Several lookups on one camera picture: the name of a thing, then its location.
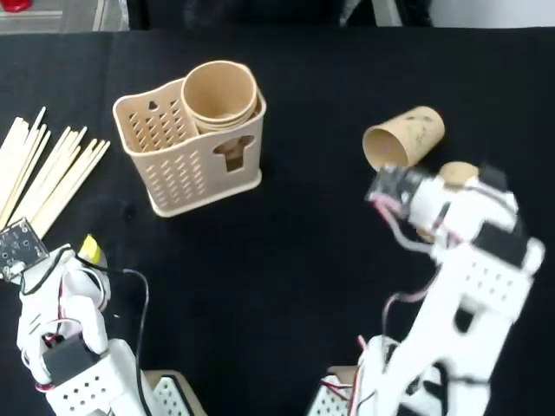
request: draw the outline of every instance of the robotic arm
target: robotic arm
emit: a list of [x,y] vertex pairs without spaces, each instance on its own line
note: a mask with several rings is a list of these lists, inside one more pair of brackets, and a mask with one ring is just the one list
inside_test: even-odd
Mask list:
[[0,277],[20,285],[16,344],[36,390],[59,416],[189,416],[179,382],[162,376],[152,390],[128,344],[108,339],[105,268],[91,237],[76,256],[68,245],[48,253],[26,220],[0,231]]
[[[386,303],[384,334],[362,342],[352,386],[324,379],[322,389],[349,402],[337,416],[482,416],[489,379],[543,262],[544,245],[526,234],[504,174],[491,167],[459,189],[417,168],[385,167],[366,199],[403,248],[430,256],[437,269],[422,291]],[[426,232],[432,243],[406,238],[400,221]],[[385,334],[395,300],[423,300],[402,342]],[[468,326],[458,325],[459,315],[469,318]],[[319,397],[325,397],[322,389]],[[310,416],[322,412],[317,406]]]

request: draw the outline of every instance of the stacked paper cups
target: stacked paper cups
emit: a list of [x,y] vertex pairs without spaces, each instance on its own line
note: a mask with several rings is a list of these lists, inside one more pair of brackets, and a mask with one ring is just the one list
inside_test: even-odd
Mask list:
[[229,61],[198,66],[183,82],[181,98],[201,133],[241,126],[257,106],[258,87],[250,69]]

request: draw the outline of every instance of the yellow tag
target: yellow tag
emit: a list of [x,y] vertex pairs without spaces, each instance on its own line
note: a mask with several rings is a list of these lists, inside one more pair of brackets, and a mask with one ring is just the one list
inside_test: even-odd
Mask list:
[[93,264],[98,264],[101,261],[101,247],[90,234],[83,241],[79,256],[89,259]]

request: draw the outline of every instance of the black tablecloth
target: black tablecloth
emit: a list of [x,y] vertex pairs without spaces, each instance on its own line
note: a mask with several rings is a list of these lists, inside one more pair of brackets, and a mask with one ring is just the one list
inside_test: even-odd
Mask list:
[[[113,145],[46,238],[95,234],[113,266],[148,275],[143,367],[179,370],[211,415],[302,414],[356,336],[380,332],[384,300],[433,273],[403,251],[362,197],[373,171],[364,129],[416,105],[443,116],[424,161],[506,169],[531,233],[547,246],[493,376],[487,414],[549,411],[555,287],[549,251],[555,30],[282,29],[0,37],[0,126],[48,107],[54,135],[89,127]],[[114,101],[212,59],[247,63],[269,109],[257,189],[157,218],[112,119]],[[140,285],[113,277],[113,333],[132,341]],[[16,288],[0,288],[2,414],[48,414],[16,349]],[[417,309],[395,307],[401,339]]]

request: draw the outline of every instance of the utensil holder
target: utensil holder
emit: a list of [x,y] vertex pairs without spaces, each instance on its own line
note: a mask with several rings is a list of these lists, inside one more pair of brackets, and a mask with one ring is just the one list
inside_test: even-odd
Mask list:
[[183,79],[115,102],[121,144],[161,217],[173,217],[256,187],[266,103],[258,91],[253,116],[224,132],[199,135],[181,100]]

